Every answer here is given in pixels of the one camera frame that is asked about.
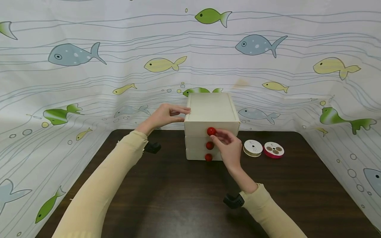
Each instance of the hand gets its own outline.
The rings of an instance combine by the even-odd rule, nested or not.
[[[215,136],[210,136],[213,143],[219,148],[222,160],[228,170],[241,168],[240,158],[242,142],[230,131],[216,129]]]
[[[147,136],[155,129],[173,122],[183,122],[184,117],[174,117],[180,113],[189,114],[191,109],[179,105],[163,103],[158,109],[135,130],[140,131]]]

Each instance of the black clamp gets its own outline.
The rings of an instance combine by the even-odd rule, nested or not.
[[[156,154],[157,152],[159,152],[159,150],[162,148],[162,145],[160,145],[159,143],[150,143],[148,142],[146,144],[146,146],[144,147],[144,150],[143,151],[147,151],[148,153],[152,153],[152,154]]]
[[[238,194],[237,197],[233,197],[230,194],[226,194],[224,198],[224,203],[231,209],[237,209],[244,205],[245,200],[242,198],[240,194]]]

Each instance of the white backdrop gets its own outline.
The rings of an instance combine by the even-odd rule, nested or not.
[[[0,6],[0,237],[34,237],[111,131],[216,88],[241,130],[301,133],[381,228],[378,0]]]

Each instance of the ribbon spool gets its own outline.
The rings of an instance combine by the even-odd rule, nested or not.
[[[250,157],[259,157],[263,151],[262,145],[255,140],[245,141],[243,151]]]
[[[273,159],[280,159],[283,157],[285,150],[283,149],[280,144],[275,143],[275,142],[267,142],[263,146],[264,153],[270,158]]]

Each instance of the yellow fish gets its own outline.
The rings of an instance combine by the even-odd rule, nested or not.
[[[345,67],[344,63],[335,57],[325,58],[314,65],[314,71],[318,74],[328,74],[339,71],[341,80],[344,80],[348,76],[348,73],[354,73],[360,69],[361,68],[357,65]]]
[[[89,131],[93,131],[93,130],[91,130],[90,127],[89,127],[89,129],[87,129],[87,131],[82,131],[81,133],[79,133],[77,135],[76,140],[79,141],[80,139],[82,139],[86,135],[86,133],[89,132]]]
[[[179,71],[179,64],[184,63],[186,59],[187,57],[184,56],[172,63],[171,61],[164,58],[155,58],[148,61],[146,65],[144,65],[144,68],[155,73],[164,72],[170,68]]]
[[[315,128],[315,130],[321,131],[321,132],[323,133],[323,137],[325,136],[325,134],[328,133],[326,130],[324,130],[324,129],[321,128],[321,127],[317,127],[317,128]]]
[[[116,94],[116,95],[121,95],[122,93],[124,93],[127,89],[129,88],[134,88],[134,89],[137,89],[135,87],[135,84],[132,83],[132,84],[127,84],[126,86],[124,87],[121,87],[121,88],[117,88],[115,89],[114,91],[112,91],[112,93]]]
[[[288,90],[288,87],[284,87],[282,84],[277,83],[277,82],[267,82],[267,83],[262,84],[262,86],[264,86],[265,88],[271,89],[271,90],[275,90],[275,91],[282,91],[283,90],[285,93],[287,93],[287,90]]]

